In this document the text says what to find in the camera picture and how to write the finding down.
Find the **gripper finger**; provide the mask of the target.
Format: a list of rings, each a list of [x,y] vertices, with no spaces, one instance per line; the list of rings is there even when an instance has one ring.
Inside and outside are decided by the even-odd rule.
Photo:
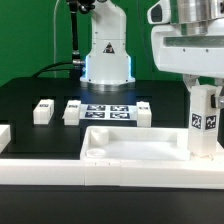
[[[224,95],[221,94],[222,89],[224,88],[224,79],[216,78],[215,79],[215,94],[211,96],[211,107],[217,109],[224,108]]]

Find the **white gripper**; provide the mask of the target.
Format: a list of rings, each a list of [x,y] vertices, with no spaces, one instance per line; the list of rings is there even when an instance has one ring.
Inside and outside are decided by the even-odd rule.
[[[147,18],[160,71],[183,74],[188,92],[198,76],[224,78],[224,0],[159,0]]]

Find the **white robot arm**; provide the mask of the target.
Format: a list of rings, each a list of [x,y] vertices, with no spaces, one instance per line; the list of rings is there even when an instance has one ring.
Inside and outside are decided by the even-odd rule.
[[[81,81],[105,89],[132,83],[126,15],[111,0],[93,0],[92,49]],[[179,73],[191,90],[200,77],[224,80],[224,0],[158,0],[147,11],[154,63]]]

